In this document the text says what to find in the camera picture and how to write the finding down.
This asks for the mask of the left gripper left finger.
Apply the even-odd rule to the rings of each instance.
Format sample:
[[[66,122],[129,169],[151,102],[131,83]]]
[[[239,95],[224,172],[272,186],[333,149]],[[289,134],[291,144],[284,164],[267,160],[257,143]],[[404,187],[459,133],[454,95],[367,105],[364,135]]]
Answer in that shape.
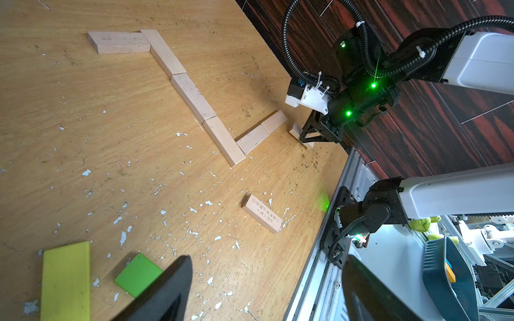
[[[184,320],[193,264],[182,255],[116,315],[114,320]]]

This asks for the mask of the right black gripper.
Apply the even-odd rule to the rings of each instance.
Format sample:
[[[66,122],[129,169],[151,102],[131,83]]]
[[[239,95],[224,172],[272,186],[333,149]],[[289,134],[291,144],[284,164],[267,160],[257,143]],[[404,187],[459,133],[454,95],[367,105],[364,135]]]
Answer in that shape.
[[[329,99],[326,116],[315,110],[310,113],[299,137],[303,144],[339,144],[347,125],[367,127],[400,100],[401,91],[396,83],[366,71],[357,32],[345,32],[335,43],[334,50],[345,89]]]

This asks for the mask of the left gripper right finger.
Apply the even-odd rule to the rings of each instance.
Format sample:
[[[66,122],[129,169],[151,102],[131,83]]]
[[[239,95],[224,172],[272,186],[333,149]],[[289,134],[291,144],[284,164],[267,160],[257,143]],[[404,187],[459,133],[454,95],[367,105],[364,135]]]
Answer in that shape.
[[[353,255],[343,265],[342,286],[350,320],[420,320]]]

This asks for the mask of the short green block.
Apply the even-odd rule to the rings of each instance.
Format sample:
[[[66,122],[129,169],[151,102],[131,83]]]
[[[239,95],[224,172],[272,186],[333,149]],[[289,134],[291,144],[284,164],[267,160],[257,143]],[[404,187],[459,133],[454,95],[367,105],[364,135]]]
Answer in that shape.
[[[139,253],[114,279],[114,283],[137,298],[162,274],[163,270],[160,267]]]

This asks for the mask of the yellow block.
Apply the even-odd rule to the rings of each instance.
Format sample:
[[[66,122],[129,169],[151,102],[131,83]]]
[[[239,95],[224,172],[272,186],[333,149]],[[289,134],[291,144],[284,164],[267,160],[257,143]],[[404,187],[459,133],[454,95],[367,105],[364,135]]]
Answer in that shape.
[[[46,250],[41,281],[41,320],[90,320],[90,244]]]

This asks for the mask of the natural wood block crosswise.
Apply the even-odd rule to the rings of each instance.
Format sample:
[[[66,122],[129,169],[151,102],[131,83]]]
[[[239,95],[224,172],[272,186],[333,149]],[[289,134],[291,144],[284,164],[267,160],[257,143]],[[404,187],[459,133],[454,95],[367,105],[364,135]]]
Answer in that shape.
[[[151,44],[141,32],[88,32],[87,35],[98,54],[151,51]]]

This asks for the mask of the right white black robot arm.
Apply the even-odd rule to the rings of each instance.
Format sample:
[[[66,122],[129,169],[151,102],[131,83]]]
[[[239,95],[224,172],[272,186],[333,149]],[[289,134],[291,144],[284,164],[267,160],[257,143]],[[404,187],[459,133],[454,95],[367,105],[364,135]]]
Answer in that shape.
[[[357,1],[388,52],[422,28],[449,28],[475,17],[512,16],[512,1]],[[354,22],[338,1],[301,1],[288,43],[303,70],[340,77],[333,45]],[[430,176],[511,163],[513,96],[411,80],[397,106],[365,127],[349,125],[354,147],[381,178]]]

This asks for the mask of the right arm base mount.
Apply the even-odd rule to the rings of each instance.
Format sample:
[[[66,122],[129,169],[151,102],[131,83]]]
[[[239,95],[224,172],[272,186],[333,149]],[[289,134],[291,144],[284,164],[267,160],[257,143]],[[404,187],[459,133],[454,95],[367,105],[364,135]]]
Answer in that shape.
[[[330,254],[330,248],[339,234],[353,221],[361,217],[360,204],[356,201],[349,189],[341,187],[336,194],[334,206],[329,211],[328,222],[323,229],[320,250],[326,254],[327,259],[340,270],[343,269],[350,250],[350,239],[341,238]]]

